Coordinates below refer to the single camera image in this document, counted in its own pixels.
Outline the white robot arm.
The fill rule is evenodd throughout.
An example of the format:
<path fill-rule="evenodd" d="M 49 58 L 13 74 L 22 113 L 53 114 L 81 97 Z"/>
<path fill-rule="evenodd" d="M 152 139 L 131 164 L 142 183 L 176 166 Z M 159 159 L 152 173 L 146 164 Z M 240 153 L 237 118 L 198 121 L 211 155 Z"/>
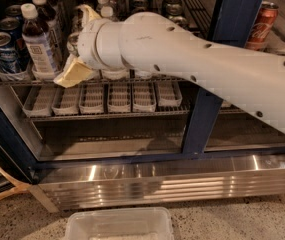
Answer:
<path fill-rule="evenodd" d="M 163 16 L 91 20 L 82 8 L 76 56 L 54 82 L 72 87 L 95 70 L 135 69 L 191 81 L 285 134 L 285 57 L 203 40 Z"/>

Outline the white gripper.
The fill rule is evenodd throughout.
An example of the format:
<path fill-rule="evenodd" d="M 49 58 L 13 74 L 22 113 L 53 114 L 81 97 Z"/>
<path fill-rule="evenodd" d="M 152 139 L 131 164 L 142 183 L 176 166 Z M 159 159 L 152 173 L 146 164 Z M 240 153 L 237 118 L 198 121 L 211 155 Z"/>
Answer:
<path fill-rule="evenodd" d="M 63 71 L 54 78 L 54 83 L 64 88 L 73 87 L 84 80 L 92 79 L 96 71 L 93 69 L 109 69 L 102 61 L 97 51 L 97 37 L 107 19 L 101 16 L 89 5 L 81 4 L 76 7 L 82 31 L 78 37 L 79 57 L 70 54 Z"/>

